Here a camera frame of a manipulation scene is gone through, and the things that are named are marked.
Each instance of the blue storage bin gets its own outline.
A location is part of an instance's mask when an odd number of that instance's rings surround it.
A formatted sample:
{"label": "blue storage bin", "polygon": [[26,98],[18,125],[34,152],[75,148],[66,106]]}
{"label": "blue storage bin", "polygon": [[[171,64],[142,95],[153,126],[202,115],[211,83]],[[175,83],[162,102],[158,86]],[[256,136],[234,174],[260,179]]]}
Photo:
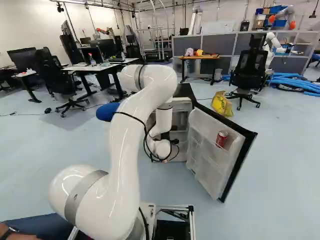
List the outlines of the blue storage bin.
{"label": "blue storage bin", "polygon": [[284,27],[287,23],[287,20],[275,20],[272,24],[272,27]]}
{"label": "blue storage bin", "polygon": [[258,14],[262,14],[264,12],[264,9],[263,8],[257,8],[255,10],[255,15],[258,15]]}
{"label": "blue storage bin", "polygon": [[281,5],[270,7],[270,14],[277,14],[279,11],[281,11],[281,7]]}
{"label": "blue storage bin", "polygon": [[268,19],[264,20],[263,26],[268,27],[269,25],[271,25],[271,24],[269,24],[269,20]]}

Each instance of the open fridge door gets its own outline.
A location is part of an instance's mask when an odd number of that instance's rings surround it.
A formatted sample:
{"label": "open fridge door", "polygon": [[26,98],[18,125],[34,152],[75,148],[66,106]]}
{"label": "open fridge door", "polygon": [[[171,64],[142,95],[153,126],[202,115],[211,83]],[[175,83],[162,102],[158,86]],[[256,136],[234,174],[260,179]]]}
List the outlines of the open fridge door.
{"label": "open fridge door", "polygon": [[[257,133],[196,101],[194,107],[188,118],[186,166],[214,200],[224,203]],[[217,144],[220,131],[227,132],[223,146]]]}

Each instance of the can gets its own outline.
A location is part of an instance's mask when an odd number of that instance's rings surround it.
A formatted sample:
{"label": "can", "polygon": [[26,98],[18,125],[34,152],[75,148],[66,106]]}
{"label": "can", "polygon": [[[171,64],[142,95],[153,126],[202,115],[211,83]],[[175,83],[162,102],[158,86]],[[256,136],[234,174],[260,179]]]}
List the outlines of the can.
{"label": "can", "polygon": [[227,131],[219,131],[217,136],[216,136],[215,145],[218,148],[223,148],[225,146],[227,138],[228,138],[228,132]]}

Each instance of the yellow plastic bag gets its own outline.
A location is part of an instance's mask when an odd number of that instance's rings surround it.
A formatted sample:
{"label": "yellow plastic bag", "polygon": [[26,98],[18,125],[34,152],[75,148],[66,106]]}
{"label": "yellow plastic bag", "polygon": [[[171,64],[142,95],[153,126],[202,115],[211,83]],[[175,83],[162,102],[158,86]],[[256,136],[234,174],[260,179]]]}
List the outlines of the yellow plastic bag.
{"label": "yellow plastic bag", "polygon": [[225,117],[232,117],[232,103],[225,96],[226,91],[217,91],[212,99],[211,107]]}

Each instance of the chair base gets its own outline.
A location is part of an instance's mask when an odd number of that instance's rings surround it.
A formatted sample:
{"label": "chair base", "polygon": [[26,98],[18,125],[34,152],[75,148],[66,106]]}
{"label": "chair base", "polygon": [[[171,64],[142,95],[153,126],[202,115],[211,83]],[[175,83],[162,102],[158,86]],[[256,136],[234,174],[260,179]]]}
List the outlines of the chair base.
{"label": "chair base", "polygon": [[243,94],[243,93],[236,93],[236,92],[230,92],[229,96],[227,97],[227,99],[239,99],[239,106],[236,108],[238,111],[241,109],[242,106],[242,99],[245,99],[251,103],[256,104],[255,107],[256,108],[260,108],[260,102],[255,101],[252,99],[252,94]]}
{"label": "chair base", "polygon": [[66,113],[71,107],[72,107],[72,108],[78,107],[78,108],[80,108],[82,111],[85,111],[85,110],[86,110],[86,109],[85,109],[85,106],[82,106],[82,105],[79,104],[79,103],[84,103],[84,102],[87,103],[87,104],[89,104],[89,100],[88,100],[88,99],[72,100],[72,99],[69,98],[69,100],[68,100],[67,103],[63,104],[62,106],[56,107],[56,108],[55,108],[55,112],[56,112],[56,113],[59,113],[59,112],[60,112],[60,109],[65,108],[65,109],[61,112],[61,114],[60,114],[60,116],[61,116],[62,118],[64,118],[64,117],[66,116],[65,113]]}

